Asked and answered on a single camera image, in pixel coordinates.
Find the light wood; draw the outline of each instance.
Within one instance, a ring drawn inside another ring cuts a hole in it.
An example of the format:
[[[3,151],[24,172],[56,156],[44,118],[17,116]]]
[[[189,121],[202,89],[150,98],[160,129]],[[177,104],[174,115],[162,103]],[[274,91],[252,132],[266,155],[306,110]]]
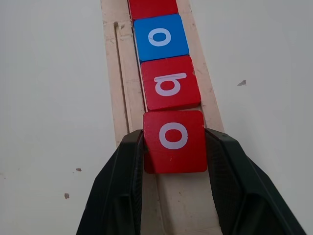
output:
[[[144,97],[127,0],[101,0],[115,139],[142,129]],[[223,131],[189,0],[178,0],[206,127]],[[143,176],[142,235],[220,235],[207,172]]]

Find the red block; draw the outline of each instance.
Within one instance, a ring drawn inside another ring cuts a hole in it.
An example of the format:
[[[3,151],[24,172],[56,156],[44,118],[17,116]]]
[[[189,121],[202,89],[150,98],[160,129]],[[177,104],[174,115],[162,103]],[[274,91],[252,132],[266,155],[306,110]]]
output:
[[[129,0],[129,5],[133,21],[178,13],[176,0]]]
[[[200,111],[147,112],[143,116],[147,173],[204,172],[207,169]]]
[[[190,56],[144,62],[141,73],[149,111],[188,109],[201,102]]]

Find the blue tile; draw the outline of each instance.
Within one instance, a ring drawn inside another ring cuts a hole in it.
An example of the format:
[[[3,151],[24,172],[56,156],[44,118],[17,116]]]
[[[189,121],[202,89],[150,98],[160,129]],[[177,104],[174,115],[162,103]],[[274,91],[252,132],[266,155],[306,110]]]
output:
[[[189,54],[179,14],[136,20],[134,28],[141,62]]]

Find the white wall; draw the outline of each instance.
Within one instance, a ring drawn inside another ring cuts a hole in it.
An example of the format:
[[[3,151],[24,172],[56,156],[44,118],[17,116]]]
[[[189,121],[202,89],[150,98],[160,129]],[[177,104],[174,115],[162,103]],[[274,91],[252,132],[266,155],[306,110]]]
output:
[[[225,131],[313,234],[313,1],[191,3]]]
[[[1,235],[76,234],[115,150],[109,89],[100,0],[0,1]]]

